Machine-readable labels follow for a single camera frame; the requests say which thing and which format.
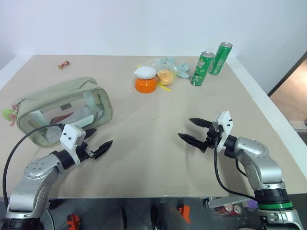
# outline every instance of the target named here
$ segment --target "orange container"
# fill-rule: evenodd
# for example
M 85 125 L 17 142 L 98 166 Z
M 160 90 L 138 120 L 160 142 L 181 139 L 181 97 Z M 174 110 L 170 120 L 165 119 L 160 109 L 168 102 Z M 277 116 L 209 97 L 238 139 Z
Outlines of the orange container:
M 150 93 L 155 91 L 157 88 L 157 82 L 155 78 L 150 78 L 148 80 L 143 80 L 137 78 L 135 81 L 135 88 L 137 91 L 142 93 Z

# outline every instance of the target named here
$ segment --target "green soda can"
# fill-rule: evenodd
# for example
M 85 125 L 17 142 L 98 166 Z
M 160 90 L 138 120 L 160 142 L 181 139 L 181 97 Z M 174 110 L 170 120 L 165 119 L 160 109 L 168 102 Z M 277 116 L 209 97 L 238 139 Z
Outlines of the green soda can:
M 232 44 L 228 42 L 222 42 L 220 44 L 219 48 L 217 49 L 215 58 L 209 68 L 209 73 L 214 74 L 214 75 L 217 75 L 220 73 L 231 49 L 232 49 Z
M 211 62 L 214 59 L 214 54 L 208 51 L 202 52 L 200 59 L 198 60 L 196 69 L 191 77 L 191 84 L 195 86 L 201 86 L 203 80 L 206 77 Z

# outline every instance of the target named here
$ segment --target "black cable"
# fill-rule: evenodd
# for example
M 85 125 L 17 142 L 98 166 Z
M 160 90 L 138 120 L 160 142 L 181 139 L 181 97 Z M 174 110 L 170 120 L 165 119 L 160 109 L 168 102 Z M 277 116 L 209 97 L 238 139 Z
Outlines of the black cable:
M 18 148 L 18 146 L 24 141 L 24 139 L 26 139 L 32 133 L 34 133 L 34 132 L 36 132 L 38 130 L 41 130 L 43 128 L 51 127 L 51 126 L 59 126 L 61 128 L 61 130 L 63 130 L 65 125 L 64 124 L 52 124 L 52 125 L 46 125 L 46 126 L 41 126 L 39 128 L 36 128 L 36 129 L 28 132 L 23 138 L 21 138 L 20 141 L 12 149 L 8 159 L 6 160 L 5 167 L 4 167 L 4 172 L 3 172 L 3 178 L 2 178 L 2 188 L 3 188 L 3 197 L 4 197 L 5 208 L 8 208 L 8 205 L 9 205 L 8 195 L 7 195 L 7 191 L 6 191 L 6 174 L 8 172 L 8 167 L 9 167 L 9 164 L 10 164 L 10 161 L 11 161 L 11 158 L 12 158 L 13 154 L 15 153 L 16 149 Z
M 239 161 L 238 161 L 238 158 L 237 158 L 237 157 L 236 157 L 236 169 L 238 169 L 238 171 L 239 171 L 243 176 L 247 177 L 246 174 L 239 168 Z
M 254 197 L 252 196 L 249 196 L 249 195 L 246 195 L 246 194 L 243 194 L 243 193 L 238 193 L 238 192 L 235 192 L 235 191 L 232 191 L 228 188 L 226 188 L 223 183 L 221 182 L 221 179 L 220 179 L 220 176 L 219 176 L 219 172 L 218 172 L 218 169 L 217 169 L 217 143 L 218 143 L 218 137 L 215 137 L 215 141 L 214 141 L 214 171 L 215 171 L 215 176 L 216 176 L 216 179 L 218 181 L 218 183 L 220 184 L 220 186 L 226 190 L 227 192 L 229 193 L 232 193 L 232 194 L 235 194 L 235 195 L 238 195 L 238 196 L 245 196 L 249 199 L 252 199 L 252 200 L 256 200 Z

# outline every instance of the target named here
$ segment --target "table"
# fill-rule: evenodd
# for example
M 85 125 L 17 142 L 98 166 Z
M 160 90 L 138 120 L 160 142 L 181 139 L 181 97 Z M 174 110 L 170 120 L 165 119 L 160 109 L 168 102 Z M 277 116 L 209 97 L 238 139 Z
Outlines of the table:
M 234 121 L 232 135 L 257 139 L 269 148 L 271 157 L 282 168 L 288 193 L 307 192 L 306 178 L 227 64 L 220 75 L 208 75 L 200 87 L 177 78 L 170 86 L 171 92 L 158 88 L 151 94 L 142 94 L 133 87 L 133 72 L 150 58 L 153 57 L 33 56 L 2 88 L 3 108 L 9 108 L 15 99 L 29 92 L 84 76 L 95 78 L 110 97 L 113 119 L 100 126 L 88 144 L 94 150 L 113 140 L 111 149 L 97 161 L 88 160 L 69 169 L 54 184 L 51 197 L 227 196 L 215 178 L 213 151 L 203 154 L 177 135 L 188 133 L 204 139 L 206 129 L 192 124 L 189 118 L 212 120 L 215 113 L 227 110 Z M 192 70 L 197 59 L 176 58 L 177 63 L 185 61 Z M 70 65 L 58 69 L 57 65 L 65 60 Z M 1 139 L 2 172 L 7 156 L 23 134 L 4 119 L 0 119 L 0 127 L 6 137 Z M 42 149 L 25 140 L 9 167 L 8 194 L 31 159 L 60 149 Z M 247 180 L 236 171 L 234 160 L 222 153 L 219 172 L 228 188 L 253 195 Z

